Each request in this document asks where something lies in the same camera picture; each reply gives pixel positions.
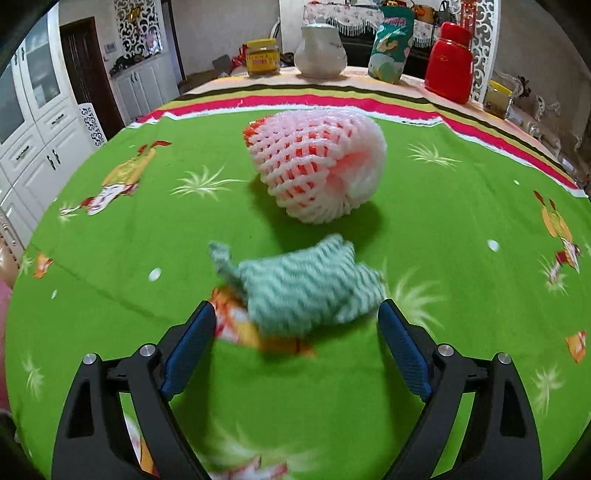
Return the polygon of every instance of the screw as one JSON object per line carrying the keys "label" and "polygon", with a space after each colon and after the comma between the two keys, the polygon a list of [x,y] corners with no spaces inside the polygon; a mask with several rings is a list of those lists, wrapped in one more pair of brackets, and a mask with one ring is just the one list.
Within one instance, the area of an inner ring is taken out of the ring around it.
{"label": "screw", "polygon": [[453,347],[451,345],[446,345],[445,343],[443,345],[439,345],[437,347],[437,351],[443,356],[452,356],[454,353]]}
{"label": "screw", "polygon": [[82,359],[82,362],[85,365],[92,365],[93,363],[96,362],[96,354],[95,353],[87,353],[84,358]]}
{"label": "screw", "polygon": [[142,348],[139,349],[139,354],[141,356],[152,356],[156,351],[156,347],[151,343],[144,345]]}
{"label": "screw", "polygon": [[504,365],[509,365],[511,363],[511,356],[508,353],[499,353],[497,358],[499,359],[499,362]]}

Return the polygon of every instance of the red thermos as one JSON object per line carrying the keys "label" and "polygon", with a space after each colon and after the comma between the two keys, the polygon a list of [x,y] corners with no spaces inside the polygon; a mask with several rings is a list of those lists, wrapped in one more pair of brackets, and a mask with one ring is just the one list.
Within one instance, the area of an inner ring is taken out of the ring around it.
{"label": "red thermos", "polygon": [[466,103],[472,91],[471,34],[451,22],[441,26],[441,38],[429,57],[425,88],[452,102]]}

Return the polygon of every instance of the yellow jar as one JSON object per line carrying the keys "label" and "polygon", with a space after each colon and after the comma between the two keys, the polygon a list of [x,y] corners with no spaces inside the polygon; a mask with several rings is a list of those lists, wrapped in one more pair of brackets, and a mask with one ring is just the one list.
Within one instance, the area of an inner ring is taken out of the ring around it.
{"label": "yellow jar", "polygon": [[274,38],[252,40],[246,46],[246,69],[251,77],[279,73],[279,49]]}
{"label": "yellow jar", "polygon": [[485,112],[504,120],[511,104],[511,91],[494,80],[488,82],[483,107]]}

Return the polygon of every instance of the green bag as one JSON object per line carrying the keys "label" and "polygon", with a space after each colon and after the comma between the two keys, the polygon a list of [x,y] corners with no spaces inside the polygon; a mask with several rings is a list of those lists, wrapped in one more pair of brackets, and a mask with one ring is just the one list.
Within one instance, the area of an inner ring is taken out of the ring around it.
{"label": "green bag", "polygon": [[383,82],[398,83],[413,44],[415,13],[406,7],[380,9],[384,22],[375,34],[368,73]]}

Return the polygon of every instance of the wall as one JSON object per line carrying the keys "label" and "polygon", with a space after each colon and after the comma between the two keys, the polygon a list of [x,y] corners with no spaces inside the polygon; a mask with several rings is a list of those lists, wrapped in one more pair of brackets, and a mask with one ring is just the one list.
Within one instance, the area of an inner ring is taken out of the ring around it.
{"label": "wall", "polygon": [[[96,35],[99,37],[100,49],[103,59],[106,59],[105,68],[108,72],[115,60],[123,53],[115,24],[115,9],[112,0],[60,0],[59,16],[60,25],[83,18],[95,18]],[[115,42],[117,51],[107,55],[105,44],[111,42]]]}
{"label": "wall", "polygon": [[591,74],[558,23],[534,0],[502,3],[495,68],[527,78],[546,104],[560,101],[563,129],[583,133],[591,108]]}
{"label": "wall", "polygon": [[278,0],[173,0],[174,25],[185,75],[211,70],[249,40],[269,36],[279,17]]}

